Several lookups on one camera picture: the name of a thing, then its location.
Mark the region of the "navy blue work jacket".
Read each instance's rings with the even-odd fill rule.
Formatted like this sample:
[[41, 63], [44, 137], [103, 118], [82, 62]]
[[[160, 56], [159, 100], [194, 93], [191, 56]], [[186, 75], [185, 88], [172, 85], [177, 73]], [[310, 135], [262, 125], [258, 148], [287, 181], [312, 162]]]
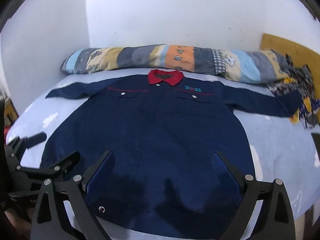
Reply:
[[88, 185], [91, 210], [126, 229], [192, 239], [218, 237], [242, 200], [215, 153], [255, 173], [234, 110], [288, 118], [302, 104], [298, 91], [271, 97], [177, 70], [74, 83], [48, 97], [86, 101], [48, 139], [42, 168], [79, 152], [73, 174], [82, 174], [111, 151], [113, 170], [101, 167]]

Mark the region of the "black smartphone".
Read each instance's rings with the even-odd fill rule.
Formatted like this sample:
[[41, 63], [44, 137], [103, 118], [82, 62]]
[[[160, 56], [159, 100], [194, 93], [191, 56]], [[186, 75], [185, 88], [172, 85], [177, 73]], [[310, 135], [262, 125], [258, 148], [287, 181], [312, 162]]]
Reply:
[[311, 133], [313, 142], [315, 144], [317, 154], [320, 154], [320, 134], [319, 133]]

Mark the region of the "colourful patterned crumpled cloth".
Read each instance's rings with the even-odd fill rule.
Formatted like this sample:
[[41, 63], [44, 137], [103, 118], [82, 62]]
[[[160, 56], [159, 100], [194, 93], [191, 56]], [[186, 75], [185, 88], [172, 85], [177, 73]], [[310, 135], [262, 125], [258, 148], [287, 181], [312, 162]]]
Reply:
[[288, 75], [283, 80], [268, 83], [268, 90], [276, 96], [282, 96], [292, 91], [299, 91], [303, 104], [290, 118], [293, 124], [304, 122], [306, 128], [313, 128], [319, 124], [319, 100], [315, 97], [315, 85], [311, 70], [307, 64], [296, 67], [289, 55], [277, 54], [280, 70]]

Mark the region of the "striped patchwork rolled quilt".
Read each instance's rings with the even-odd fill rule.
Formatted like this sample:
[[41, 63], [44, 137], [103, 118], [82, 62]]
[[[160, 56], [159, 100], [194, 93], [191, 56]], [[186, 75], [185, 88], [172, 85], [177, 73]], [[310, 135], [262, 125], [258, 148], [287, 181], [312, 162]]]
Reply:
[[87, 48], [61, 64], [66, 74], [88, 74], [120, 68], [166, 68], [251, 84], [266, 84], [289, 77], [291, 64], [274, 50], [247, 52], [182, 45]]

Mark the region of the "wooden headboard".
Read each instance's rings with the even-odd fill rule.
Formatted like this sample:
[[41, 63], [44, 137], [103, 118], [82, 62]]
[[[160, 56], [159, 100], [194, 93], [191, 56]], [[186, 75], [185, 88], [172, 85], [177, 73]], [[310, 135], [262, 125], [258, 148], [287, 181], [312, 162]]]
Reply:
[[319, 82], [319, 54], [315, 51], [287, 40], [285, 38], [263, 33], [260, 43], [261, 49], [272, 49], [281, 55], [290, 55], [297, 67], [307, 64], [311, 70], [313, 80]]

